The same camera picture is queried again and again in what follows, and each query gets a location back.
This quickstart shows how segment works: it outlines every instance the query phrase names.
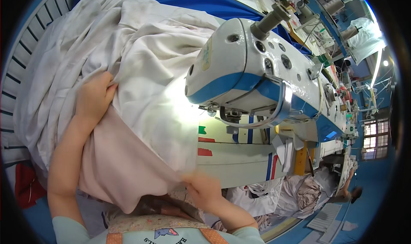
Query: light blue shirt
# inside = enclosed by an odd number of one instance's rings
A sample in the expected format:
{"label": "light blue shirt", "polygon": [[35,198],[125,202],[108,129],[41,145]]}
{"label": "light blue shirt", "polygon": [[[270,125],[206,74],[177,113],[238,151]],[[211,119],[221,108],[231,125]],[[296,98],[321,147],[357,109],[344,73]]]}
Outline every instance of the light blue shirt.
{"label": "light blue shirt", "polygon": [[[87,230],[80,223],[65,216],[53,218],[53,227],[58,244],[105,244],[108,230],[90,238]],[[261,244],[264,241],[254,227],[244,227],[233,234],[218,233],[229,244]],[[157,231],[133,231],[123,233],[124,244],[209,244],[199,229],[170,228]]]}

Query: person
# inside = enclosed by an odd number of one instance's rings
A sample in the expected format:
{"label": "person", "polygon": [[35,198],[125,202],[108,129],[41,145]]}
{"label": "person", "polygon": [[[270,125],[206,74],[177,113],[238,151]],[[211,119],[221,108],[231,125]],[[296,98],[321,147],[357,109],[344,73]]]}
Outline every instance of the person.
{"label": "person", "polygon": [[187,191],[197,208],[221,219],[227,232],[217,232],[191,217],[190,221],[163,214],[124,214],[125,220],[119,222],[114,218],[106,231],[92,239],[89,237],[76,201],[76,188],[83,146],[116,91],[117,84],[109,86],[112,79],[113,76],[105,72],[80,88],[75,115],[54,151],[47,198],[57,243],[264,243],[254,218],[222,197],[219,180],[199,172],[182,175]]}
{"label": "person", "polygon": [[351,62],[345,59],[339,59],[334,61],[334,65],[338,73],[344,72],[348,70],[348,67],[351,66]]}
{"label": "person", "polygon": [[346,180],[343,188],[337,193],[335,197],[332,197],[328,200],[330,203],[345,203],[348,201],[351,201],[351,204],[353,204],[357,198],[359,198],[362,194],[362,187],[361,186],[356,186],[352,190],[352,192],[348,191],[348,186],[350,185],[350,181],[354,175],[354,168],[351,169],[350,175],[348,179]]}

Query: hand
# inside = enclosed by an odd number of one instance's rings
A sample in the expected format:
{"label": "hand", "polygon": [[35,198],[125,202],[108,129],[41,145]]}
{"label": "hand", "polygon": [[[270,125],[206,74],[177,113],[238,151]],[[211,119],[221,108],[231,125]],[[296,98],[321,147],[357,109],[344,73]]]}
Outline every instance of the hand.
{"label": "hand", "polygon": [[216,215],[228,200],[221,196],[220,180],[201,172],[183,175],[188,193],[193,197],[195,205],[207,213]]}
{"label": "hand", "polygon": [[110,72],[104,72],[80,88],[75,117],[84,122],[90,132],[100,122],[114,98],[118,84],[107,87],[112,79]]}

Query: red cloth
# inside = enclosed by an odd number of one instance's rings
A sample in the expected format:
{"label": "red cloth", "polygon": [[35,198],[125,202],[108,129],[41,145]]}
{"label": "red cloth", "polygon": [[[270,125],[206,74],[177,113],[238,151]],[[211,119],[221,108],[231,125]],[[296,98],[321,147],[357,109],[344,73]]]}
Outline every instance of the red cloth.
{"label": "red cloth", "polygon": [[25,209],[36,204],[36,200],[46,195],[33,168],[22,163],[16,166],[16,185],[14,194],[18,205]]}

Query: window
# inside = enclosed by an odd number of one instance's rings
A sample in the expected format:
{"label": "window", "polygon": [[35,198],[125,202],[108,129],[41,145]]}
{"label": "window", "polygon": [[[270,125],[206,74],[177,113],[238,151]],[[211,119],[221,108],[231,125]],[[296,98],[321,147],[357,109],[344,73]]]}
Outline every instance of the window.
{"label": "window", "polygon": [[383,159],[388,152],[388,118],[364,122],[363,160]]}

